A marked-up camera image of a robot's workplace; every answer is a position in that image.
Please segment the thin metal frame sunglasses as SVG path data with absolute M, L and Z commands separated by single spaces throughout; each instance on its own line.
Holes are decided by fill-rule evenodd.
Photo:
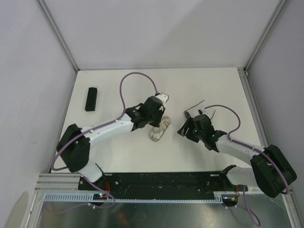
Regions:
M 210 111 L 208 112 L 204 106 L 203 106 L 203 102 L 205 100 L 200 101 L 198 104 L 188 108 L 187 110 L 185 110 L 183 112 L 183 116 L 188 119 L 188 118 L 194 118 L 195 116 L 199 115 L 198 110 L 201 109 L 203 111 L 205 111 L 205 115 L 207 115 L 210 119 L 212 119 L 216 113 L 216 110 Z

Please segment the patterned glasses case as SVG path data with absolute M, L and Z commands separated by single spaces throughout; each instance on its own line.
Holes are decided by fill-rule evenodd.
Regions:
M 153 142 L 157 142 L 159 141 L 164 133 L 166 132 L 166 130 L 168 129 L 168 127 L 171 124 L 171 119 L 168 116 L 163 116 L 161 118 L 161 122 L 159 127 L 153 127 L 150 132 L 149 132 L 149 138 L 153 141 Z

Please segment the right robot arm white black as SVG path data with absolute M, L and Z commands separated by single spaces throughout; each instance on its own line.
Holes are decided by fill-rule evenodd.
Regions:
M 249 168 L 233 165 L 224 176 L 219 178 L 223 190 L 231 190 L 236 185 L 258 187 L 269 197 L 275 198 L 287 192 L 297 175 L 281 150 L 275 146 L 253 146 L 229 138 L 221 130 L 215 130 L 211 119 L 206 114 L 195 117 L 186 112 L 186 122 L 177 133 L 198 143 L 203 142 L 209 151 L 228 154 L 246 164 Z

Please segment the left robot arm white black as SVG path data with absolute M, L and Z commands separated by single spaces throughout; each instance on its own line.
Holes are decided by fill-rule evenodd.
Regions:
M 144 103 L 129 107 L 120 116 L 99 126 L 68 126 L 57 145 L 57 152 L 70 172 L 77 172 L 88 179 L 95 190 L 101 189 L 105 178 L 101 168 L 89 159 L 90 150 L 112 137 L 144 128 L 159 127 L 169 96 L 164 93 L 150 96 Z

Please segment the black rectangular glasses case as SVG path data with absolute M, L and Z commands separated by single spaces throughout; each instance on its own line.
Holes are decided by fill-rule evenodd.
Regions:
M 88 89 L 86 103 L 85 103 L 85 111 L 86 112 L 93 112 L 95 111 L 96 101 L 97 101 L 97 88 L 90 87 Z

